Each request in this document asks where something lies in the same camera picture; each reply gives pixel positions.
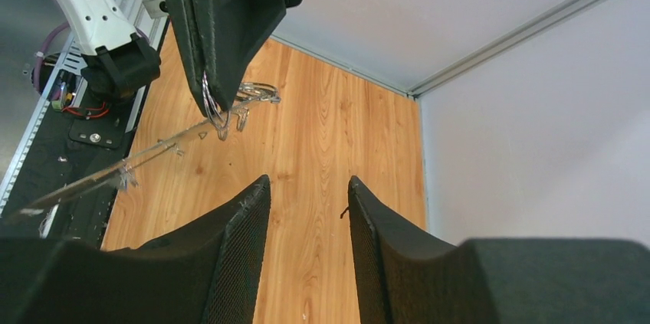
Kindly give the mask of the metal split keyring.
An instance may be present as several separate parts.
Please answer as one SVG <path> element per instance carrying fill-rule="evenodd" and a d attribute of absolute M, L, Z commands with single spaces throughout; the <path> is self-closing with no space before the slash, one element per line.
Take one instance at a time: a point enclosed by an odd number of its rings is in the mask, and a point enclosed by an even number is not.
<path fill-rule="evenodd" d="M 221 141 L 225 141 L 228 138 L 231 113 L 228 110 L 222 112 L 215 98 L 212 96 L 206 72 L 203 73 L 201 85 L 205 115 L 208 121 L 215 127 L 218 138 Z"/>

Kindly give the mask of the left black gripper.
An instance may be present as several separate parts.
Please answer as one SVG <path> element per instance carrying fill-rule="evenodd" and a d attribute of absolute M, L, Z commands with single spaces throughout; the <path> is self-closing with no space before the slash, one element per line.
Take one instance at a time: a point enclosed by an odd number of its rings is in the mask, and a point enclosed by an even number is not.
<path fill-rule="evenodd" d="M 232 107 L 252 58 L 303 0 L 143 0 L 151 18 L 169 15 L 190 93 L 212 116 L 209 96 Z"/>

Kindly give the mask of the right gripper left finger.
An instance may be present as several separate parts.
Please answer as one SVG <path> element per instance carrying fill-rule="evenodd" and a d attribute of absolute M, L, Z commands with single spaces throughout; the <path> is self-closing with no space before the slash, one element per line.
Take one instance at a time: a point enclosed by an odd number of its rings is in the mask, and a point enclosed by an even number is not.
<path fill-rule="evenodd" d="M 250 323 L 271 210 L 262 175 L 136 249 L 2 238 L 3 323 Z"/>

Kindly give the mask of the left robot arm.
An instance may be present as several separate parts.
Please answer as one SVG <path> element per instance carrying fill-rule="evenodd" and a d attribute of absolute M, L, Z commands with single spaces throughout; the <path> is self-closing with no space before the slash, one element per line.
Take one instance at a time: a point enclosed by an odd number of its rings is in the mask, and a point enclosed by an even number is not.
<path fill-rule="evenodd" d="M 159 55 L 114 0 L 56 0 L 85 67 L 83 77 L 99 99 L 131 97 L 160 75 Z M 190 92 L 202 115 L 234 109 L 252 58 L 289 8 L 302 0 L 164 0 Z"/>

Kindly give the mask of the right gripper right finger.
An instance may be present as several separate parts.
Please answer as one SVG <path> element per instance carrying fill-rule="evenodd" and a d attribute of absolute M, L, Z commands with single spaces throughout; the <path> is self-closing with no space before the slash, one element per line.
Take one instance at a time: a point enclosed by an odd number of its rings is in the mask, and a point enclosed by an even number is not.
<path fill-rule="evenodd" d="M 647 323 L 649 250 L 602 238 L 470 238 L 422 230 L 348 184 L 363 323 Z"/>

